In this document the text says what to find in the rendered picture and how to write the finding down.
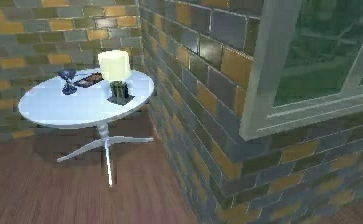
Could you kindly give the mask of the cream shade table lamp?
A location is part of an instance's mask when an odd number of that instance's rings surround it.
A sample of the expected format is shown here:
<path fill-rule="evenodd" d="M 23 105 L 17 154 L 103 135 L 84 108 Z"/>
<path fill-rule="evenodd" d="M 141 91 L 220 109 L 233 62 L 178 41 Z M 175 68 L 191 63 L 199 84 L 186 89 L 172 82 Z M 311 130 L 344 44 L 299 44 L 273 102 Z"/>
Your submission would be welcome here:
<path fill-rule="evenodd" d="M 129 54 L 123 50 L 110 50 L 98 54 L 98 64 L 106 82 L 106 96 L 111 103 L 126 105 L 133 96 L 129 94 L 127 79 L 131 76 Z"/>

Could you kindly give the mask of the dark rectangular book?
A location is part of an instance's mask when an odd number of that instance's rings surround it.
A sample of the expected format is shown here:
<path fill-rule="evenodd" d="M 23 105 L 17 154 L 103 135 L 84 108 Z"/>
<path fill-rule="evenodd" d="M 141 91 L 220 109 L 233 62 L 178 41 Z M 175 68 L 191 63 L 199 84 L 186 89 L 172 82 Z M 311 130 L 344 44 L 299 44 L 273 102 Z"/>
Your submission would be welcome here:
<path fill-rule="evenodd" d="M 97 72 L 97 73 L 92 73 L 89 76 L 82 78 L 78 81 L 75 81 L 74 85 L 81 88 L 89 88 L 90 86 L 93 86 L 101 82 L 102 80 L 103 80 L 102 74 Z"/>

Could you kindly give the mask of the blue goblet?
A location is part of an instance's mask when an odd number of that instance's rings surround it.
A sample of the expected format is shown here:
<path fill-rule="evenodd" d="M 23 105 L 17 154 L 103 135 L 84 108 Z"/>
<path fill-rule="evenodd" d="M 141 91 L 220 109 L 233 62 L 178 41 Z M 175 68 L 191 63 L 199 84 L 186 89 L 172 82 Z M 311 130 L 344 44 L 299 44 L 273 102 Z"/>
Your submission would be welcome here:
<path fill-rule="evenodd" d="M 58 75 L 66 82 L 62 89 L 62 93 L 64 95 L 74 94 L 77 91 L 77 88 L 72 83 L 72 80 L 76 75 L 76 71 L 74 69 L 63 69 L 58 72 Z"/>

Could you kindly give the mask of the white framed window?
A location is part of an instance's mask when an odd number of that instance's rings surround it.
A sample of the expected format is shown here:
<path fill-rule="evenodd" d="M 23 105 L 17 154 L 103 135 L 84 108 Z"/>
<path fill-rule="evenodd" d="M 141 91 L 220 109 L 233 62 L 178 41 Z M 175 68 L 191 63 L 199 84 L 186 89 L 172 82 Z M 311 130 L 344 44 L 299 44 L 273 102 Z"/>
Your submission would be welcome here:
<path fill-rule="evenodd" d="M 265 0 L 239 135 L 363 111 L 363 0 Z"/>

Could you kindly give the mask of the white round pedestal table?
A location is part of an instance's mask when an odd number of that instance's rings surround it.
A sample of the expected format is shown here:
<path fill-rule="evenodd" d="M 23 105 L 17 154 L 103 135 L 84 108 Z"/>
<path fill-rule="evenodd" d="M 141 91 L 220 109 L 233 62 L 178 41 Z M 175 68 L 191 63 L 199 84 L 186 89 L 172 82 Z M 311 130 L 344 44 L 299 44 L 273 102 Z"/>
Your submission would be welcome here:
<path fill-rule="evenodd" d="M 62 93 L 64 80 L 60 77 L 48 79 L 26 92 L 18 103 L 19 113 L 28 121 L 57 129 L 80 129 L 95 127 L 99 138 L 68 155 L 60 157 L 60 162 L 76 157 L 92 149 L 101 147 L 106 159 L 108 183 L 113 183 L 110 146 L 118 143 L 151 142 L 151 137 L 111 136 L 108 124 L 125 118 L 149 100 L 154 92 L 154 82 L 148 75 L 133 71 L 127 79 L 128 92 L 133 99 L 125 105 L 108 101 L 110 84 L 103 80 L 88 88 L 79 88 L 72 95 Z"/>

